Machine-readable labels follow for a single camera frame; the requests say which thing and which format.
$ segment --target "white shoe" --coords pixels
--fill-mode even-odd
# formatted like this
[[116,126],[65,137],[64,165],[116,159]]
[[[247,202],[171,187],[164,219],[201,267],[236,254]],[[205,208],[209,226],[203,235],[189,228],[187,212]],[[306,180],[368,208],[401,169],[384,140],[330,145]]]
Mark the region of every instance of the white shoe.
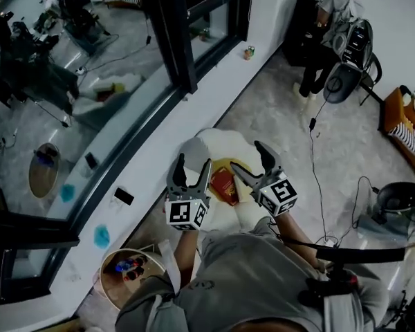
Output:
[[297,96],[297,99],[299,100],[299,102],[300,102],[301,104],[306,104],[306,103],[307,103],[307,97],[304,97],[304,96],[303,96],[303,95],[299,92],[299,88],[300,88],[299,83],[298,83],[298,82],[294,83],[294,85],[293,85],[293,94],[294,94],[295,96]]

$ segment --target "gray shirt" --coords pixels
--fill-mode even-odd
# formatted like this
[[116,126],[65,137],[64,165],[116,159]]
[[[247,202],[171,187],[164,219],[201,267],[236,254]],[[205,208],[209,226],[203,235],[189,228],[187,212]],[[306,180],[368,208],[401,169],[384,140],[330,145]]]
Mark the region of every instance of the gray shirt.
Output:
[[332,14],[332,22],[329,31],[323,36],[323,45],[332,47],[332,40],[336,33],[348,28],[348,21],[362,18],[365,8],[361,0],[323,0],[320,7]]
[[[318,279],[320,273],[278,240],[267,224],[264,218],[248,234],[207,237],[196,279],[175,297],[167,277],[146,279],[121,310],[117,332],[144,331],[157,294],[164,300],[174,298],[184,310],[188,331],[229,331],[265,319],[289,320],[308,332],[323,331],[323,311],[304,306],[297,298],[307,290],[306,278]],[[351,270],[357,268],[361,289],[353,306],[359,311],[352,312],[362,316],[364,331],[370,332],[385,314],[387,290],[365,268]]]

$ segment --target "blue paint stain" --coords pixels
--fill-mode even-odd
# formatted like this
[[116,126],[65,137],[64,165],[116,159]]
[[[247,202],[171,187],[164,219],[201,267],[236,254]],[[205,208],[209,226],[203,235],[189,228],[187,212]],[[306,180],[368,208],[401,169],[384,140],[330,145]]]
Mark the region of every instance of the blue paint stain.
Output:
[[110,242],[109,231],[106,225],[99,225],[94,230],[94,244],[98,248],[106,248]]
[[63,203],[69,202],[74,198],[75,187],[73,185],[63,185],[60,190],[60,197],[63,200]]

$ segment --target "person wearing gray shirt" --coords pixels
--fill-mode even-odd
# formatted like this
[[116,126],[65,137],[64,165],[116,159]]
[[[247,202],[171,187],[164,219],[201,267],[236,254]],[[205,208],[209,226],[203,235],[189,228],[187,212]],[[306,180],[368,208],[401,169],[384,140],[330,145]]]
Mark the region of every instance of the person wearing gray shirt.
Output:
[[[349,21],[361,18],[364,11],[361,0],[323,0],[320,4],[315,33],[319,35],[320,30],[328,26],[329,20],[331,25],[320,45],[308,57],[301,85],[294,83],[293,92],[301,103],[314,100],[324,88],[333,67],[340,61],[332,49],[333,38],[338,32],[348,29]],[[322,70],[321,75],[315,80],[319,70]]]
[[[192,281],[199,233],[184,232],[174,253],[179,292],[167,274],[148,277],[120,311],[116,331],[325,331],[323,308],[298,300],[306,279],[319,279],[324,264],[314,249],[280,241],[272,225],[282,237],[310,243],[289,213],[262,218],[247,233],[214,231],[203,241],[202,263]],[[347,269],[358,276],[358,289],[332,314],[349,321],[341,332],[372,332],[386,313],[388,291],[364,266]]]

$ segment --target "gray floor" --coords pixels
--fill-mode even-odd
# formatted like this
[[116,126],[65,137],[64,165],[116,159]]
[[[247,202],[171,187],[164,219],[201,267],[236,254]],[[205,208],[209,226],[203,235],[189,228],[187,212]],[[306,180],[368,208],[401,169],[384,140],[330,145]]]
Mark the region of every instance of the gray floor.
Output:
[[[290,67],[281,54],[274,55],[218,128],[240,131],[248,142],[261,140],[281,154],[284,169],[299,192],[292,214],[305,233],[315,241],[324,233],[320,197],[312,173],[308,124],[324,99],[318,95],[315,104],[302,111],[291,91],[293,82],[301,80],[302,70]],[[361,176],[368,176],[376,187],[393,181],[415,182],[412,168],[388,139],[377,131],[379,104],[369,99],[359,107],[359,100],[364,95],[364,92],[356,91],[343,104],[327,104],[313,132],[316,174],[322,186],[326,229],[328,234],[338,238],[350,226],[357,183]],[[369,186],[361,182],[355,216],[372,201]],[[128,246],[139,248],[168,238],[175,247],[178,237],[179,233],[165,224],[161,200]],[[352,230],[342,244],[342,247],[348,248],[361,246],[385,248],[394,247],[394,243],[361,237]],[[415,294],[415,251],[411,251],[402,264],[376,264],[371,265],[371,269],[390,286],[392,300],[400,297],[400,291],[405,286],[411,295]],[[94,293],[85,299],[78,313],[87,321],[104,326],[105,331],[112,331],[107,318],[111,319],[114,311],[109,303],[102,308],[103,304],[101,297],[96,297]]]
[[[100,22],[112,34],[103,37],[97,54],[89,59],[71,40],[62,33],[62,24],[58,22],[51,34],[61,33],[60,41],[52,51],[56,64],[75,71],[86,63],[90,71],[86,77],[79,79],[80,90],[86,90],[98,78],[103,79],[112,75],[135,73],[147,79],[155,70],[163,65],[163,59],[154,32],[142,11],[132,9],[111,8],[105,5],[95,5],[94,12],[100,16]],[[146,46],[146,38],[152,36],[150,45]],[[41,105],[58,118],[70,123],[65,113],[47,102]],[[18,130],[15,145],[6,149],[0,156],[0,187],[10,211],[44,216],[57,195],[59,185],[45,198],[36,199],[28,185],[29,164],[33,151],[45,142],[51,142],[59,148],[60,155],[68,161],[68,167],[82,155],[83,151],[94,139],[96,132],[72,119],[72,126],[63,126],[49,116],[45,111],[27,101],[21,104],[13,101],[8,109],[0,103],[0,137],[13,144],[12,135]],[[58,182],[66,176],[59,177]]]

